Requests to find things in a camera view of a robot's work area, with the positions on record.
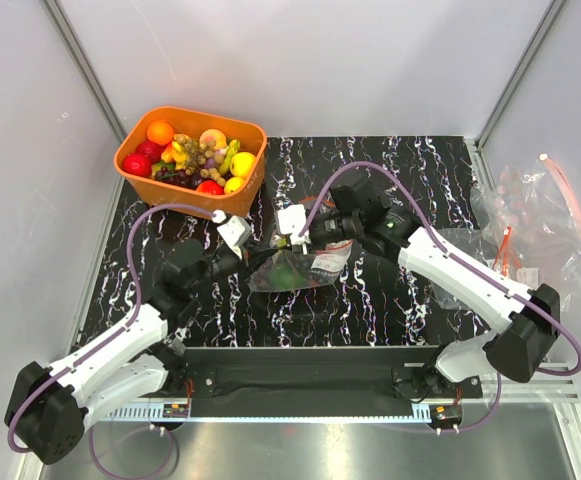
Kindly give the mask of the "clear orange-zipper bag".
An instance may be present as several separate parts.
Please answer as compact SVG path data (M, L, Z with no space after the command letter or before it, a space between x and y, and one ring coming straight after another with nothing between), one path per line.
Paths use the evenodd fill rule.
M254 292L281 293L333 285L347 265L352 240L310 247L307 253L280 250L249 278Z

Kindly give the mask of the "purple grape bunch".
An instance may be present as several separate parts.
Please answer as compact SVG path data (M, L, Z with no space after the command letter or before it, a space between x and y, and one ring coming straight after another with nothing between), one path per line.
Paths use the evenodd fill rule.
M331 285L343 268L335 255L302 255L295 261L296 272L301 276L299 289Z

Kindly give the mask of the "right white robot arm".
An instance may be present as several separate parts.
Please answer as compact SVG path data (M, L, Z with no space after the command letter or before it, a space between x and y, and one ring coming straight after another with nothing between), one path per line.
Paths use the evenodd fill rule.
M334 209L292 207L288 222L294 245L302 249L355 240L369 253L426 277L461 302L489 330L440 347L417 381L436 396L460 382L498 373L527 383L556 342L560 300L546 284L536 289L506 278L427 230L409 209L389 206L381 196L351 187L332 189Z

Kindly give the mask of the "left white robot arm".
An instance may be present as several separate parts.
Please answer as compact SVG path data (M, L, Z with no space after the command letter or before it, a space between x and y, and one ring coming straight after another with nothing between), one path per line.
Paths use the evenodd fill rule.
M178 394L186 382L184 360L167 337L197 312L201 289L234 273L250 276L274 252L251 240L211 253L195 239L178 245L122 320L47 367L33 361L19 371L4 419L9 447L51 465L127 402Z

